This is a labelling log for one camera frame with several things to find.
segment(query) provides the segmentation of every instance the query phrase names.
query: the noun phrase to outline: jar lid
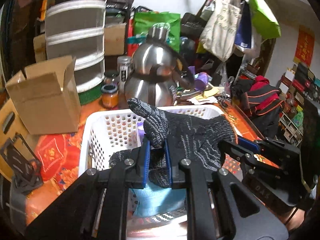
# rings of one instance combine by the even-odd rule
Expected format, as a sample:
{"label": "jar lid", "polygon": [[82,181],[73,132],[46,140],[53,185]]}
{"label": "jar lid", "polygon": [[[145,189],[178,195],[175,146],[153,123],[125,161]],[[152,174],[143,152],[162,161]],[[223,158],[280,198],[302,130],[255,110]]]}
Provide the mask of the jar lid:
{"label": "jar lid", "polygon": [[119,56],[117,61],[118,61],[118,63],[130,63],[131,57],[130,56]]}
{"label": "jar lid", "polygon": [[104,72],[105,77],[117,77],[119,76],[119,72],[116,70],[106,70]]}
{"label": "jar lid", "polygon": [[118,87],[114,84],[105,84],[101,87],[102,93],[113,94],[118,90]]}

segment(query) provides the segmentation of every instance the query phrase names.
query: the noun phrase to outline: kettle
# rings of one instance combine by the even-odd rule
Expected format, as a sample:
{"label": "kettle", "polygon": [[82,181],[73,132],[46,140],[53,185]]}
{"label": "kettle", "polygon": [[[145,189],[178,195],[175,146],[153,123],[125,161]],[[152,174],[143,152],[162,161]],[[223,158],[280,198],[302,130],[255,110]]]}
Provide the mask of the kettle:
{"label": "kettle", "polygon": [[[185,59],[167,43],[165,27],[150,28],[146,41],[132,56],[132,72],[124,85],[124,95],[159,107],[173,106],[177,97],[177,82],[185,89],[194,88],[194,77]],[[182,63],[182,71],[177,66]]]}

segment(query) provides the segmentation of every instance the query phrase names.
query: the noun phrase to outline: light blue package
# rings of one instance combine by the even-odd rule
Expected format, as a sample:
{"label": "light blue package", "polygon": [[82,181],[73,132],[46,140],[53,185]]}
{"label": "light blue package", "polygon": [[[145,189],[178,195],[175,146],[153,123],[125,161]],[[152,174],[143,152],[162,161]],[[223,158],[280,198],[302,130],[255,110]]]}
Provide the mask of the light blue package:
{"label": "light blue package", "polygon": [[185,189],[161,188],[149,179],[144,189],[132,189],[138,204],[135,217],[152,217],[184,207]]}

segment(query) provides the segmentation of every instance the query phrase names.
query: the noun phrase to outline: orange tablecloth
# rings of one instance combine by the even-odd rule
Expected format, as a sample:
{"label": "orange tablecloth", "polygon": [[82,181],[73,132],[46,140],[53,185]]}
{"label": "orange tablecloth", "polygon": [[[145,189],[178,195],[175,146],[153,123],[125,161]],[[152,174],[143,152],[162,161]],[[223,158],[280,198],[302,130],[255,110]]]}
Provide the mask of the orange tablecloth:
{"label": "orange tablecloth", "polygon": [[[27,196],[25,210],[27,225],[77,179],[84,125],[90,114],[105,111],[100,101],[101,99],[97,99],[82,106],[77,133],[40,137],[35,154],[43,164],[41,175],[44,185]],[[239,112],[229,107],[228,114],[243,137],[249,140],[257,139],[256,133]],[[235,173],[238,166],[238,162],[227,156],[224,167]]]}

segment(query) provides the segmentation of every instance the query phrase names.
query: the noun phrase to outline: green base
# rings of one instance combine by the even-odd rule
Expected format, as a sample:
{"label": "green base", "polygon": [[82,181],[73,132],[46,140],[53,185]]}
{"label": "green base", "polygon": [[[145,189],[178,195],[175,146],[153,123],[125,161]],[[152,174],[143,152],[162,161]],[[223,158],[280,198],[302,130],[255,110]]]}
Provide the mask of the green base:
{"label": "green base", "polygon": [[103,82],[101,82],[99,85],[89,89],[88,91],[79,93],[79,99],[80,99],[80,104],[81,106],[86,105],[96,99],[98,99],[101,95],[101,87],[102,87]]}

